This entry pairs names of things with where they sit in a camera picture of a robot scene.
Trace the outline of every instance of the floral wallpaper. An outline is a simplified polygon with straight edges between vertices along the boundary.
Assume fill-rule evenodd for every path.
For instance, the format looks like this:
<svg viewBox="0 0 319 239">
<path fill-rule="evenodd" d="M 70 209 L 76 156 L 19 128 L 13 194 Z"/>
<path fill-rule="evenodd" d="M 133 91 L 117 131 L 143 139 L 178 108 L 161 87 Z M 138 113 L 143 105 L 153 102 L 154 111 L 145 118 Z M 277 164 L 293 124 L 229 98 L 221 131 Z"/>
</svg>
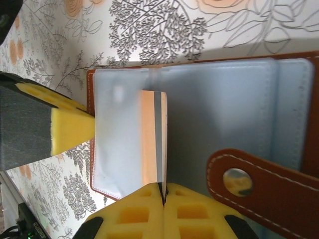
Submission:
<svg viewBox="0 0 319 239">
<path fill-rule="evenodd" d="M 319 49 L 317 0 L 24 0 L 0 70 L 86 103 L 93 67 Z M 112 203 L 90 189 L 90 146 L 8 171 L 56 239 Z"/>
</svg>

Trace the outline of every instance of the metal snap button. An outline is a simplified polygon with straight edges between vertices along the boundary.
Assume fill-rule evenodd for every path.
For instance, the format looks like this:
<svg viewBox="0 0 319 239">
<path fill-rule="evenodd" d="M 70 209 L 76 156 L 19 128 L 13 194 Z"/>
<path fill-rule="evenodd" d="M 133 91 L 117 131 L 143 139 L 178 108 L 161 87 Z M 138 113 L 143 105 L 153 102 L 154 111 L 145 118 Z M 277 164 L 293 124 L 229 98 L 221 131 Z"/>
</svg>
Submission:
<svg viewBox="0 0 319 239">
<path fill-rule="evenodd" d="M 223 175 L 223 182 L 226 189 L 238 197 L 246 197 L 253 191 L 253 180 L 239 168 L 228 169 Z"/>
</svg>

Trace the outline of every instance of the leather strap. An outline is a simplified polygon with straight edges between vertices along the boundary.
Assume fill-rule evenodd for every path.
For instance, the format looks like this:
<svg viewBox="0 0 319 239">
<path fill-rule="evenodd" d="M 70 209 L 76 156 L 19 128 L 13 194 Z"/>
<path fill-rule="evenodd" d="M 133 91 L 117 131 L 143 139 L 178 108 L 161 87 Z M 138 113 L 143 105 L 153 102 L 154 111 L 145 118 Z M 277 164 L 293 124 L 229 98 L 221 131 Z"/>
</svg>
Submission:
<svg viewBox="0 0 319 239">
<path fill-rule="evenodd" d="M 230 168 L 244 170 L 253 181 L 246 197 L 230 193 L 223 175 Z M 217 201 L 286 238 L 317 239 L 319 235 L 319 179 L 281 167 L 236 149 L 211 155 L 207 186 Z"/>
</svg>

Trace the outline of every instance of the tablecloth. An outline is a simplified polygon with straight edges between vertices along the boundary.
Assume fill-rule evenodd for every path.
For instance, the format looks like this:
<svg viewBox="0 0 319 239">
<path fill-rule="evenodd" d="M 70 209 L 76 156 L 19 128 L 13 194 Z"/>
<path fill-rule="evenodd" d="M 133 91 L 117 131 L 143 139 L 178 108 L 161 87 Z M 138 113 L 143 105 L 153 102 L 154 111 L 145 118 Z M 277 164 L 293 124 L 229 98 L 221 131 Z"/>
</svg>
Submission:
<svg viewBox="0 0 319 239">
<path fill-rule="evenodd" d="M 0 70 L 85 104 L 92 67 L 318 50 L 318 38 L 318 0 L 25 0 Z M 48 234 L 70 239 L 113 202 L 89 167 L 84 143 L 8 174 Z"/>
</svg>

